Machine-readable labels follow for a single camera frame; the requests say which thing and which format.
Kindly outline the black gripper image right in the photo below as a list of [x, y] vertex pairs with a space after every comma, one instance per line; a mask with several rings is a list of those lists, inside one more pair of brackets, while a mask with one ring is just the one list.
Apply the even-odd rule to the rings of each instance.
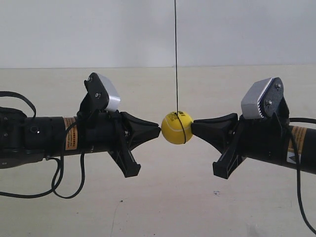
[[290, 142], [288, 120], [277, 115], [260, 120], [246, 120], [236, 113], [218, 118], [196, 119], [192, 134], [221, 153], [213, 162], [213, 174], [228, 179], [246, 158], [286, 163]]

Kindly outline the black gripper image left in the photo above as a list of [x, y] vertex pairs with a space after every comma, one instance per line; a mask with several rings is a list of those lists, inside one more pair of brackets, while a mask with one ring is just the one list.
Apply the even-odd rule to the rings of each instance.
[[[125, 178], [139, 174], [141, 165], [131, 151], [159, 137], [158, 123], [137, 118], [127, 112], [99, 113], [88, 121], [82, 114], [75, 117], [78, 129], [76, 154], [108, 152]], [[127, 146], [122, 146], [125, 136]]]

